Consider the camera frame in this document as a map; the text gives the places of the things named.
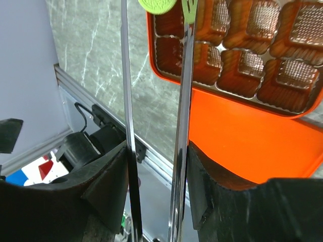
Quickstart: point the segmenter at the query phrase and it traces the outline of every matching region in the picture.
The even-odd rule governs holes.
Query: metal rod
[[[140,195],[138,184],[138,170],[136,161],[135,133],[133,128],[131,75],[129,56],[127,0],[121,0],[121,54],[123,89],[126,118],[127,159],[129,176],[129,195],[131,204],[131,234],[133,242],[142,242],[142,221],[140,208]]]
[[[183,65],[177,117],[168,242],[182,241],[182,223],[185,208],[187,146],[192,97],[195,24],[189,25],[188,23],[185,23],[184,31]]]

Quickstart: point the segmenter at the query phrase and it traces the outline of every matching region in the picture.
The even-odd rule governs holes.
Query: green silicone brush
[[[159,15],[173,8],[177,0],[139,0],[140,5],[149,13]]]

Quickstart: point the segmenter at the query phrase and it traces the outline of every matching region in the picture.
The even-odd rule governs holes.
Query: black cable
[[[84,109],[85,111],[87,111],[89,114],[91,114],[92,116],[94,116],[94,114],[92,113],[92,111],[91,110],[89,110],[87,107],[85,107],[83,104],[81,104],[81,103],[79,103],[79,102],[76,102],[76,103],[74,103],[74,106],[75,106],[75,108],[79,111],[79,113],[82,115],[82,117],[83,117],[83,119],[84,119],[84,127],[83,127],[83,129],[81,129],[81,131],[80,132],[83,132],[85,129],[86,129],[86,127],[87,127],[87,119],[86,119],[86,116],[85,116],[85,114],[83,113],[83,111],[80,109],[80,108],[82,108],[82,109]]]

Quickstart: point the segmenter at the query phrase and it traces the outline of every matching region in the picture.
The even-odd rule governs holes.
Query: blue object
[[[23,186],[26,180],[28,180],[28,177],[22,170],[18,170],[15,173],[6,177],[6,182],[19,186]]]

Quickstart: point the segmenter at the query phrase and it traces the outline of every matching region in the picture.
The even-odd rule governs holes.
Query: gray marble countertop
[[[120,0],[46,0],[60,67],[124,119]],[[128,0],[135,132],[173,160],[179,86],[149,64],[146,14]],[[308,117],[323,125],[323,102]],[[314,175],[323,177],[323,165]]]

